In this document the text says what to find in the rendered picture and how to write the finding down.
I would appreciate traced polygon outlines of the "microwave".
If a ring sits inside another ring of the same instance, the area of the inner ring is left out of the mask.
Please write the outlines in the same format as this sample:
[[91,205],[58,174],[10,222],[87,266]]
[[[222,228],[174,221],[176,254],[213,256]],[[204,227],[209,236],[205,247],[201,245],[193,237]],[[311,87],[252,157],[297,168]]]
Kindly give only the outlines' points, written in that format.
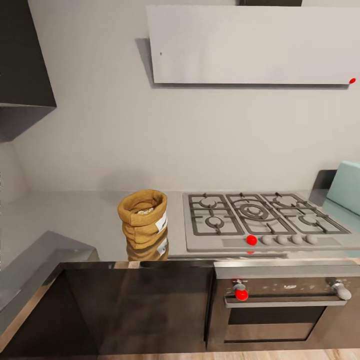
[[326,198],[360,217],[360,160],[343,160]]

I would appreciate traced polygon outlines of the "popcorn bag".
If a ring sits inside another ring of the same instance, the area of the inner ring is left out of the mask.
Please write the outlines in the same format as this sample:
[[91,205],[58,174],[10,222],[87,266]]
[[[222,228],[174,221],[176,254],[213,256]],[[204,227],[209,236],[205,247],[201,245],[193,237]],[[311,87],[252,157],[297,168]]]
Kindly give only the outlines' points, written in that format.
[[137,191],[119,202],[117,213],[123,221],[122,230],[134,250],[154,245],[166,231],[167,202],[167,195],[154,189]]

